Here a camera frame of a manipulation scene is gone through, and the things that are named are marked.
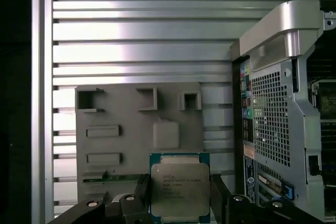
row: ventilation holes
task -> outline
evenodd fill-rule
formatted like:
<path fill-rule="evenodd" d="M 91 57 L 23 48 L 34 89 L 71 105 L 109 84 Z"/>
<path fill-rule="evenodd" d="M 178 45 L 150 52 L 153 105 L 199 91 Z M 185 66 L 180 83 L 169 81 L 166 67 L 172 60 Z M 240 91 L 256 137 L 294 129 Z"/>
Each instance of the ventilation holes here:
<path fill-rule="evenodd" d="M 260 155 L 290 166 L 287 87 L 280 72 L 252 80 L 255 150 Z"/>

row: rectangular slot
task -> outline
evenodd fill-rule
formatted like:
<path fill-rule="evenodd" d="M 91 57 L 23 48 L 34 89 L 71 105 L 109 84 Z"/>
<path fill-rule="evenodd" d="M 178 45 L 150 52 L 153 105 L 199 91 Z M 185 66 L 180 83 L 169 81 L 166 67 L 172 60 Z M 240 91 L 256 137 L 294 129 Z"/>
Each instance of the rectangular slot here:
<path fill-rule="evenodd" d="M 201 110 L 201 93 L 200 92 L 184 92 L 180 94 L 179 100 L 180 110 Z"/>
<path fill-rule="evenodd" d="M 119 165 L 120 159 L 120 153 L 98 153 L 87 155 L 87 163 L 90 165 Z"/>
<path fill-rule="evenodd" d="M 88 180 L 100 180 L 103 179 L 105 172 L 91 172 L 91 173 L 84 173 L 82 176 L 83 182 Z"/>
<path fill-rule="evenodd" d="M 139 108 L 139 111 L 157 110 L 158 107 L 157 88 L 137 88 L 136 90 L 142 95 L 143 105 Z"/>
<path fill-rule="evenodd" d="M 77 91 L 77 104 L 76 109 L 84 113 L 96 113 L 103 112 L 103 109 L 95 108 L 95 95 L 97 93 L 102 93 L 103 90 L 94 88 L 87 90 Z"/>
<path fill-rule="evenodd" d="M 118 125 L 90 127 L 86 130 L 86 137 L 109 137 L 119 135 L 120 130 Z"/>

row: horizontal metal slat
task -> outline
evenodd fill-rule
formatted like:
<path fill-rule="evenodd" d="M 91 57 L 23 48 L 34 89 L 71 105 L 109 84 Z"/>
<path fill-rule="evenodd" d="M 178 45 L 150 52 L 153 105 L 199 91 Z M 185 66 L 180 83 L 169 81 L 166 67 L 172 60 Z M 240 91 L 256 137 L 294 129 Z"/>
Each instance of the horizontal metal slat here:
<path fill-rule="evenodd" d="M 231 104 L 231 86 L 223 84 L 223 87 L 201 87 L 203 104 Z M 53 91 L 53 108 L 74 108 L 75 90 L 63 89 Z"/>
<path fill-rule="evenodd" d="M 205 140 L 204 141 L 204 151 L 222 151 L 224 149 L 233 149 L 234 141 L 233 139 L 227 140 Z"/>
<path fill-rule="evenodd" d="M 204 141 L 204 151 L 222 151 L 224 149 L 231 150 L 234 148 L 233 139 L 226 140 L 205 140 Z M 76 143 L 74 145 L 55 145 L 54 155 L 64 155 L 64 154 L 76 154 Z"/>
<path fill-rule="evenodd" d="M 206 104 L 232 104 L 231 85 L 225 87 L 202 87 L 202 101 Z"/>
<path fill-rule="evenodd" d="M 222 181 L 226 185 L 227 189 L 234 194 L 236 192 L 236 179 L 235 175 L 224 175 L 222 176 Z"/>
<path fill-rule="evenodd" d="M 214 173 L 225 173 L 234 169 L 233 153 L 211 153 L 211 171 Z M 55 178 L 77 177 L 77 164 L 75 158 L 62 158 L 54 160 Z"/>
<path fill-rule="evenodd" d="M 203 123 L 205 127 L 232 126 L 232 109 L 203 109 Z M 76 130 L 75 113 L 54 113 L 54 131 Z"/>
<path fill-rule="evenodd" d="M 59 216 L 60 214 L 63 214 L 65 211 L 69 210 L 74 205 L 64 205 L 64 206 L 54 206 L 54 214 L 56 216 Z"/>
<path fill-rule="evenodd" d="M 77 177 L 77 163 L 74 158 L 54 159 L 54 177 Z"/>
<path fill-rule="evenodd" d="M 210 170 L 212 173 L 235 169 L 234 153 L 210 154 Z"/>
<path fill-rule="evenodd" d="M 54 201 L 77 202 L 77 182 L 55 182 Z"/>
<path fill-rule="evenodd" d="M 204 109 L 204 127 L 233 126 L 232 109 Z"/>
<path fill-rule="evenodd" d="M 233 139 L 233 130 L 223 130 L 223 131 L 206 131 L 204 132 L 205 141 L 213 140 L 231 140 Z M 54 136 L 54 144 L 57 146 L 62 145 L 75 145 L 76 144 L 76 135 L 73 132 L 73 135 L 57 135 Z"/>
<path fill-rule="evenodd" d="M 59 66 L 53 69 L 55 77 L 61 76 L 130 76 L 137 74 L 205 74 L 205 73 L 231 73 L 230 62 L 204 62 L 199 63 L 146 63 L 146 64 L 106 64 L 97 66 L 82 64 L 81 66 Z"/>
<path fill-rule="evenodd" d="M 231 82 L 229 73 L 223 74 L 167 74 L 150 76 L 108 76 L 108 77 L 56 77 L 55 86 L 98 85 L 117 83 L 154 83 L 154 82 Z"/>
<path fill-rule="evenodd" d="M 268 10 L 283 1 L 55 1 L 54 10 Z"/>
<path fill-rule="evenodd" d="M 81 22 L 56 23 L 54 40 L 228 40 L 256 21 L 245 22 Z"/>
<path fill-rule="evenodd" d="M 55 145 L 54 155 L 76 154 L 76 143 L 74 145 Z"/>
<path fill-rule="evenodd" d="M 233 193 L 235 191 L 235 176 L 221 176 L 223 182 Z M 74 201 L 77 202 L 76 182 L 56 182 L 54 183 L 54 201 Z"/>
<path fill-rule="evenodd" d="M 233 130 L 204 132 L 205 140 L 231 139 L 231 138 L 233 138 Z"/>
<path fill-rule="evenodd" d="M 267 10 L 124 10 L 124 11 L 54 11 L 56 19 L 86 19 L 86 18 L 220 18 L 220 19 L 262 19 L 269 11 Z"/>
<path fill-rule="evenodd" d="M 231 43 L 54 46 L 54 63 L 230 60 Z"/>

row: label sticker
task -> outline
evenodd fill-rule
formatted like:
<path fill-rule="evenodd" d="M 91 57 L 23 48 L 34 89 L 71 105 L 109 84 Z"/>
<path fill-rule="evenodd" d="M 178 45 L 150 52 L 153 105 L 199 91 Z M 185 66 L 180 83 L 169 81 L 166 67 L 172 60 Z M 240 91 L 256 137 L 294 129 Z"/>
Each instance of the label sticker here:
<path fill-rule="evenodd" d="M 244 155 L 249 158 L 255 159 L 254 148 L 244 144 Z"/>
<path fill-rule="evenodd" d="M 256 200 L 256 189 L 255 189 L 255 171 L 254 171 L 254 161 L 249 157 L 244 157 L 244 167 L 245 167 L 245 195 L 249 197 L 252 202 Z"/>

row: silver metal frame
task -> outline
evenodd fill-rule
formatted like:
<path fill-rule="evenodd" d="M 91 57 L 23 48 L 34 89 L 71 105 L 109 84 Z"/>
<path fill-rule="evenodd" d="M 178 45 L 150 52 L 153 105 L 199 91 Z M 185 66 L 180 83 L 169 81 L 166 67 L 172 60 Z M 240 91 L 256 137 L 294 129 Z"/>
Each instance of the silver metal frame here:
<path fill-rule="evenodd" d="M 304 55 L 322 35 L 324 13 L 318 0 L 282 3 L 239 39 L 232 60 L 250 55 L 253 70 Z M 281 54 L 274 51 L 281 44 Z"/>
<path fill-rule="evenodd" d="M 31 222 L 54 218 L 52 117 L 52 0 L 32 0 Z"/>

